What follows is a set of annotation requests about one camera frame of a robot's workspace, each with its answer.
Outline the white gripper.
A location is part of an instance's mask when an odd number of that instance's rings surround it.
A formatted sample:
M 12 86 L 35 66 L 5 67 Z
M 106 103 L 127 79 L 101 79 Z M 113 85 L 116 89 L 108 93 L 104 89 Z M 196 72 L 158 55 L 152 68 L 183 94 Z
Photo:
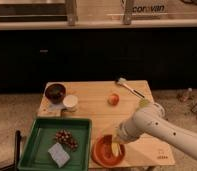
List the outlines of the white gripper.
M 113 133 L 112 141 L 119 144 L 127 144 L 132 142 L 133 138 L 124 129 L 116 129 Z

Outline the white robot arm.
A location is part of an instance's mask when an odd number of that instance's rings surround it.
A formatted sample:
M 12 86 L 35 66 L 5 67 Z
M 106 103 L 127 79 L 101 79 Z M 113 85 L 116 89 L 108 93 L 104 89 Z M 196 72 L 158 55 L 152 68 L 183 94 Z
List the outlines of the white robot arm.
M 149 103 L 140 107 L 118 125 L 113 140 L 127 144 L 147 133 L 197 160 L 197 133 L 166 121 L 164 115 L 165 110 L 158 103 Z

